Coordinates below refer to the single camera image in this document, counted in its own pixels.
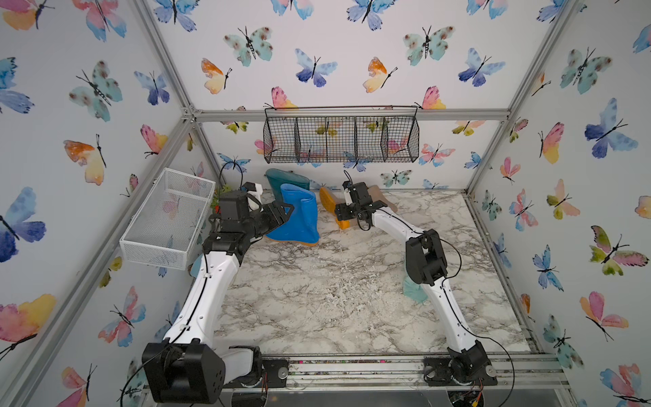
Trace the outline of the teal green rubber boot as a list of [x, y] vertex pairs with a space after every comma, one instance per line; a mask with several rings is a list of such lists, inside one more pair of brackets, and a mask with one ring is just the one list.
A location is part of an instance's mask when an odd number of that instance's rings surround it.
[[269, 169], [264, 175], [271, 186], [274, 198], [278, 201], [283, 200], [281, 186], [284, 184], [291, 184], [305, 190], [310, 189], [310, 179], [295, 172]]

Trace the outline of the blue rubber boot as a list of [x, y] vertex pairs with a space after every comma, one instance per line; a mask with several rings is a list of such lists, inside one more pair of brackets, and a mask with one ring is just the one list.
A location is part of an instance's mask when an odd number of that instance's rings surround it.
[[292, 214], [284, 225], [266, 235], [276, 242], [293, 242], [315, 246], [320, 240], [316, 196], [311, 191], [293, 184], [282, 184], [283, 203], [293, 206]]

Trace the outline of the mint green fluffy cloth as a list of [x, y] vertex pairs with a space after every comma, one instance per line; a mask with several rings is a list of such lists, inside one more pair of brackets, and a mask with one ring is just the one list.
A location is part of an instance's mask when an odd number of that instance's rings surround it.
[[428, 296], [420, 284], [415, 283], [409, 276], [403, 280], [403, 295], [419, 305], [428, 300]]

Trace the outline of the beige rubber boot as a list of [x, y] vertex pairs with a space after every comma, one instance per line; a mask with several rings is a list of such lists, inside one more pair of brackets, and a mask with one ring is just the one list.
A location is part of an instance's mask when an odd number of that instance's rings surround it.
[[[371, 195], [371, 198], [373, 201], [381, 201], [385, 203], [393, 212], [397, 213], [398, 212], [398, 206], [392, 203], [381, 191], [381, 189], [376, 186], [370, 186], [368, 188], [368, 192]], [[350, 221], [349, 220], [339, 220], [337, 219], [336, 216], [336, 206], [338, 204], [344, 204], [345, 200], [343, 198], [340, 198], [334, 194], [330, 188], [326, 187], [321, 187], [320, 188], [320, 201], [325, 208], [325, 210], [329, 213], [331, 213], [335, 217], [335, 221], [337, 222], [337, 225], [341, 230], [346, 230], [351, 227]]]

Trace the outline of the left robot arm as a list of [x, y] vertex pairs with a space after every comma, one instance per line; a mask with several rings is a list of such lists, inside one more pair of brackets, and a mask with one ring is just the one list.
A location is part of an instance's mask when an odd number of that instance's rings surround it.
[[157, 404], [212, 405], [225, 385], [255, 388], [264, 381], [256, 346], [233, 345], [218, 354], [214, 324], [230, 284], [249, 248], [289, 222], [290, 203], [262, 203], [257, 189], [236, 190], [220, 198], [210, 216], [210, 235], [202, 245], [198, 276], [171, 328], [142, 354], [149, 390]]

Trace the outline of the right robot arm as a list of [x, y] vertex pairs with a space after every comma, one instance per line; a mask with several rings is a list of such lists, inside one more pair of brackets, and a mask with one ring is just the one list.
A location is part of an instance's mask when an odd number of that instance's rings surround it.
[[439, 234], [433, 229], [411, 225], [383, 201], [375, 201], [363, 182], [345, 181], [342, 186], [345, 201], [335, 204], [337, 219], [365, 222], [405, 245], [407, 275], [433, 303], [442, 323], [450, 357], [449, 380], [461, 386], [496, 385], [496, 373], [488, 354], [479, 337], [467, 327], [452, 293]]

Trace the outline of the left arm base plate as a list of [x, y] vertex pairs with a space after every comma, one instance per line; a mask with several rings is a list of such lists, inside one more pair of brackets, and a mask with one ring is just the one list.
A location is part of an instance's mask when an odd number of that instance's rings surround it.
[[246, 376], [225, 383], [225, 389], [286, 388], [289, 377], [289, 360], [263, 357], [254, 362], [254, 369]]

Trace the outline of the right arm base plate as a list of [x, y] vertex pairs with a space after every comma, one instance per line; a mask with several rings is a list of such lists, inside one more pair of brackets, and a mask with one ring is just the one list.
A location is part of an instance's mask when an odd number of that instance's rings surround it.
[[497, 386], [498, 378], [489, 360], [478, 363], [461, 358], [425, 358], [423, 380], [430, 387]]

